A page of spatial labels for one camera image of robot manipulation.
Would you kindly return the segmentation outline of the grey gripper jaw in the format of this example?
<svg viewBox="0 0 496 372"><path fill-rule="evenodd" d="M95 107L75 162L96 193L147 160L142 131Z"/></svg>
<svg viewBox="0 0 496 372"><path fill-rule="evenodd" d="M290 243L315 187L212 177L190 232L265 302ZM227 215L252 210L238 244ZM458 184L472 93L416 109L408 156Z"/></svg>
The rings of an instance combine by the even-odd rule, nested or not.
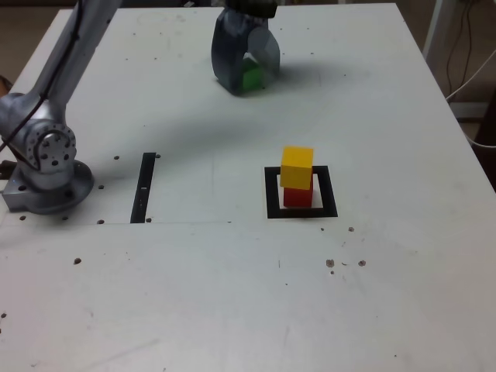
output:
<svg viewBox="0 0 496 372"><path fill-rule="evenodd" d="M247 40L247 53L260 70L263 88L274 83L280 73L281 51L268 25L253 29Z"/></svg>
<svg viewBox="0 0 496 372"><path fill-rule="evenodd" d="M239 95L243 88L243 57L252 25L246 15L231 8L224 8L215 23L212 68L218 82L232 95Z"/></svg>

